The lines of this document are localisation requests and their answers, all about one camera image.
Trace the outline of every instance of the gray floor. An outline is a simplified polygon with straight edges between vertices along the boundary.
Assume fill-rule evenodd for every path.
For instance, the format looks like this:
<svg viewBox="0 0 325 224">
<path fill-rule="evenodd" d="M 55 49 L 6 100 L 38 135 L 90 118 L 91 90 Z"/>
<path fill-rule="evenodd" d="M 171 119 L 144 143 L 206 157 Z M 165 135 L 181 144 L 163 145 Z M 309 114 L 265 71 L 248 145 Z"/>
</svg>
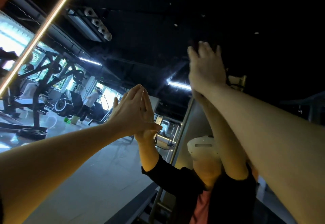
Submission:
<svg viewBox="0 0 325 224">
<path fill-rule="evenodd" d="M 32 124 L 32 117 L 21 111 L 21 122 Z M 41 116 L 58 119 L 47 137 L 85 129 L 85 124 L 67 124 L 49 111 Z M 8 144 L 32 141 L 11 133 L 0 134 L 0 151 L 10 149 Z M 164 158 L 168 151 L 158 148 Z M 122 207 L 143 191 L 152 181 L 141 174 L 141 163 L 136 140 L 126 137 L 106 146 L 85 162 L 70 178 L 62 183 L 24 222 L 24 224 L 103 224 Z"/>
</svg>

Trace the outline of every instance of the pipe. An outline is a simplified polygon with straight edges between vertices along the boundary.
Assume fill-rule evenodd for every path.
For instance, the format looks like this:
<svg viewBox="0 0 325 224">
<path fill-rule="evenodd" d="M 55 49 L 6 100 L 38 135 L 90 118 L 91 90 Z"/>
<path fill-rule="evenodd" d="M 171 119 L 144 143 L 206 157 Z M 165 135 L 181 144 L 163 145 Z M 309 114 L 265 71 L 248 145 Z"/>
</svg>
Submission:
<svg viewBox="0 0 325 224">
<path fill-rule="evenodd" d="M 13 81 L 16 74 L 18 73 L 21 66 L 24 64 L 24 61 L 29 56 L 29 54 L 33 51 L 36 44 L 39 42 L 41 37 L 45 34 L 46 30 L 51 25 L 52 21 L 55 19 L 56 15 L 59 13 L 63 5 L 66 3 L 67 0 L 59 0 L 49 16 L 46 18 L 44 23 L 41 25 L 33 39 L 29 42 L 27 47 L 22 52 L 21 56 L 18 58 L 16 63 L 14 64 L 14 67 L 10 70 L 10 72 L 7 74 L 5 79 L 3 80 L 1 86 L 0 86 L 0 98 L 4 94 L 6 88 L 9 86 L 9 84 Z"/>
<path fill-rule="evenodd" d="M 185 125 L 186 125 L 186 123 L 187 123 L 187 121 L 189 119 L 189 114 L 190 114 L 190 112 L 192 110 L 192 107 L 193 107 L 193 103 L 194 103 L 194 98 L 191 98 L 190 101 L 189 101 L 189 107 L 187 108 L 186 113 L 185 113 L 185 116 L 184 116 L 183 125 L 181 126 L 181 130 L 179 131 L 179 136 L 177 138 L 177 141 L 176 141 L 176 144 L 175 144 L 175 148 L 174 148 L 174 151 L 173 151 L 173 154 L 172 154 L 172 158 L 170 159 L 169 164 L 173 164 L 173 161 L 175 159 L 176 152 L 177 152 L 179 143 L 181 141 L 181 138 L 182 138 L 182 135 L 183 135 L 183 132 L 184 132 L 184 129 L 185 129 Z M 157 193 L 157 196 L 155 198 L 155 201 L 153 202 L 151 211 L 150 211 L 149 224 L 154 224 L 154 221 L 155 221 L 155 212 L 156 212 L 157 204 L 160 201 L 160 198 L 161 198 L 162 193 L 163 193 L 163 189 L 160 187 L 159 188 L 159 191 Z"/>
</svg>

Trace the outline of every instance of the white vr headset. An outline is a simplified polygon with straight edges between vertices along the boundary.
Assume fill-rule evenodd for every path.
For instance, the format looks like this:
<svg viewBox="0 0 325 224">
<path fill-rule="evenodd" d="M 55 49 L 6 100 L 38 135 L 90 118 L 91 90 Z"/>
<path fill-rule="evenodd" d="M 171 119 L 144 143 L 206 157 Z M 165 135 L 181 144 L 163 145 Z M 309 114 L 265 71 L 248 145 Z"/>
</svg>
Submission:
<svg viewBox="0 0 325 224">
<path fill-rule="evenodd" d="M 213 137 L 203 136 L 189 140 L 187 149 L 191 157 L 195 160 L 211 156 L 218 158 L 218 150 Z"/>
</svg>

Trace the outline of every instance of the ceiling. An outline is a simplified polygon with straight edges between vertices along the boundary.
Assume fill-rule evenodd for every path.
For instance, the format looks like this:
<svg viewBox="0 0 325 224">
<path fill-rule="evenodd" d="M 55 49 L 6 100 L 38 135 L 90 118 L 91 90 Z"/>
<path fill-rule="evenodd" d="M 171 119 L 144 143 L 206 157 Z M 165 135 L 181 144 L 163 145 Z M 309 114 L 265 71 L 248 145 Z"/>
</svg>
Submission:
<svg viewBox="0 0 325 224">
<path fill-rule="evenodd" d="M 33 1 L 46 13 L 56 2 Z M 187 47 L 199 40 L 220 44 L 230 74 L 247 75 L 246 92 L 259 99 L 277 105 L 324 90 L 311 24 L 293 16 L 303 10 L 292 0 L 70 0 L 67 6 L 93 8 L 113 36 L 90 41 L 63 15 L 56 19 L 119 79 L 99 77 L 112 87 L 143 84 L 171 118 L 182 120 L 190 92 L 166 80 L 189 83 Z"/>
</svg>

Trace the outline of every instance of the white shirt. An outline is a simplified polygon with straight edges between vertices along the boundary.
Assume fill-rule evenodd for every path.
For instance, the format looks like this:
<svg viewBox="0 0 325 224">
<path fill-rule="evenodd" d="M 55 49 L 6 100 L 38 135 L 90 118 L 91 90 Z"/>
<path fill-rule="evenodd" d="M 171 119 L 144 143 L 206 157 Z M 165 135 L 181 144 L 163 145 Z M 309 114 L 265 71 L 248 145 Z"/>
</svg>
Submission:
<svg viewBox="0 0 325 224">
<path fill-rule="evenodd" d="M 92 107 L 95 103 L 95 101 L 97 100 L 97 98 L 99 97 L 100 95 L 97 93 L 97 91 L 94 91 L 90 96 L 89 98 L 84 102 L 84 105 L 86 105 L 87 107 Z"/>
<path fill-rule="evenodd" d="M 38 83 L 29 83 L 26 85 L 24 92 L 20 96 L 21 99 L 31 99 L 38 87 Z"/>
</svg>

